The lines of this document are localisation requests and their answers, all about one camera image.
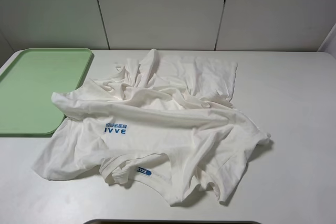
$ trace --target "table surface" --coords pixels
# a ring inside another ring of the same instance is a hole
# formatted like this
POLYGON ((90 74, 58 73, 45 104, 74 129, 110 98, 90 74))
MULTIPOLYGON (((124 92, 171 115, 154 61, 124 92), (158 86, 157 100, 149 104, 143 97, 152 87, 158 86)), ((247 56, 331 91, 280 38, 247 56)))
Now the table surface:
MULTIPOLYGON (((0 73, 19 52, 13 54, 0 73)), ((147 51, 93 51, 87 78, 147 51)), ((232 103, 272 144, 258 147, 226 205, 212 191, 170 207, 134 182, 108 186, 97 169, 75 180, 47 181, 31 165, 49 138, 0 137, 0 221, 84 223, 91 219, 252 220, 262 224, 334 223, 336 211, 336 60, 322 52, 160 51, 238 63, 232 103)))

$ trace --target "light green plastic tray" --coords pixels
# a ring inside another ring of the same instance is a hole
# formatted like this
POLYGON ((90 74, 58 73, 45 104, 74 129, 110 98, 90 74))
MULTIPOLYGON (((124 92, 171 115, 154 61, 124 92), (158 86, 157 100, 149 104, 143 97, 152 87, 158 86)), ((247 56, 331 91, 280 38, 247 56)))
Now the light green plastic tray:
POLYGON ((91 50, 27 49, 0 76, 0 135, 48 135, 64 115, 51 102, 53 92, 78 88, 91 50))

